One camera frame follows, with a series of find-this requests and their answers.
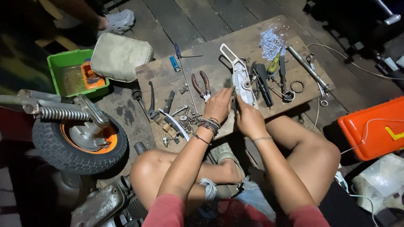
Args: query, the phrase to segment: green plastic tub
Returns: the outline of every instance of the green plastic tub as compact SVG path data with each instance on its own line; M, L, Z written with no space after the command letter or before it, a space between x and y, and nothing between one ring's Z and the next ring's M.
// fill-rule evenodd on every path
M108 94L108 78L105 78L104 86L86 89L80 66L92 55L93 50L71 50L48 56L48 66L58 95L72 97L84 94L91 99Z

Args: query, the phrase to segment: yellow screwdriver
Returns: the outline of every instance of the yellow screwdriver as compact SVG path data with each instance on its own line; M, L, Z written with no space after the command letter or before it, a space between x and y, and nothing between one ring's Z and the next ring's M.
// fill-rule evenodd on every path
M276 57L272 60L272 63L268 66L268 68L267 68L268 75L271 75L276 71L276 68L278 67L279 57L280 57L282 50L283 50L283 46L280 48L279 53L276 55Z

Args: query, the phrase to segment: orange container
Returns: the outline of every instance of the orange container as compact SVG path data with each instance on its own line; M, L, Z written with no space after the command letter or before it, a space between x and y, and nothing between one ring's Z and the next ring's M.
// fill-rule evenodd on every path
M363 161L403 149L404 96L340 117L338 124Z
M90 61L81 64L81 73L83 74L83 80L87 90L105 85L104 77L98 75L91 69Z

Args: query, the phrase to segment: wooden workbench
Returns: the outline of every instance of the wooden workbench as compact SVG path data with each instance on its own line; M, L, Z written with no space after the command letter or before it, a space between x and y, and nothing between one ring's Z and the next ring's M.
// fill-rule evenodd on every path
M221 55L219 48L222 43L225 43L239 58L250 58L250 63L257 61L258 63L268 65L267 60L262 58L262 49L259 47L261 38L260 33L266 31L268 28L273 28L275 33L283 34L282 37L284 41L288 45L292 45L301 56L306 56L310 53L306 44L301 40L301 38L289 28L288 21L285 16L280 15L225 35L218 39L193 46L189 50L182 50L181 54L183 56L203 55L203 57L182 59L184 71L187 75L188 81L191 82L191 74L195 73L198 83L201 87L203 87L202 79L198 73L200 70L203 70L209 78L212 95L220 91L223 87L229 86L229 78L231 77L229 67L231 68L231 65L225 58L220 58L221 61L218 59ZM305 84L305 90L300 94L296 94L296 98L290 103L283 103L282 99L278 97L276 93L270 91L274 101L274 106L271 108L266 107L262 96L260 96L258 99L259 110L264 118L269 118L276 114L282 113L320 96L317 83L303 68L303 66L301 66L290 55L289 52L286 52L285 60L289 61L286 63L286 84L288 88L292 81L301 80ZM334 84L327 76L323 68L318 64L317 61L315 61L314 65L318 75L333 89ZM176 95L170 113L175 111L176 108L184 106L184 104L187 104L190 107L193 106L191 104L192 100L189 92L187 91L181 95L178 91L179 88L183 87L185 78L182 72L177 73L173 70L169 56L137 67L136 73L147 109L150 105L151 99L150 85L148 84L149 81L152 81L154 86L156 110L158 108L164 108L165 99L168 97L171 90L174 90ZM279 88L273 82L270 82L270 84L277 89ZM192 84L189 85L189 88L194 96L198 112L203 113L205 107L204 100L199 97L199 94L196 92ZM168 148L166 148L162 143L162 138L163 134L167 134L168 136L168 133L165 133L163 129L155 122L151 123L151 127L156 140L157 148L168 149L172 152L179 152L186 143L185 139L180 138L179 144L176 145L173 141L171 141ZM233 132L233 127L234 112L230 113L227 121L220 129L216 139L231 134Z

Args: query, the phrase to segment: hand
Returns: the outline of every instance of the hand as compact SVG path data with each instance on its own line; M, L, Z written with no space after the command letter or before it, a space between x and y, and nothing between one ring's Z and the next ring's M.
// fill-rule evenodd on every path
M240 131L251 140L268 137L269 134L265 128L265 121L261 112L245 103L240 95L237 95L237 102L240 110L236 111L236 118Z
M222 123L229 115L231 109L231 97L234 87L223 88L206 102L204 117L214 118Z

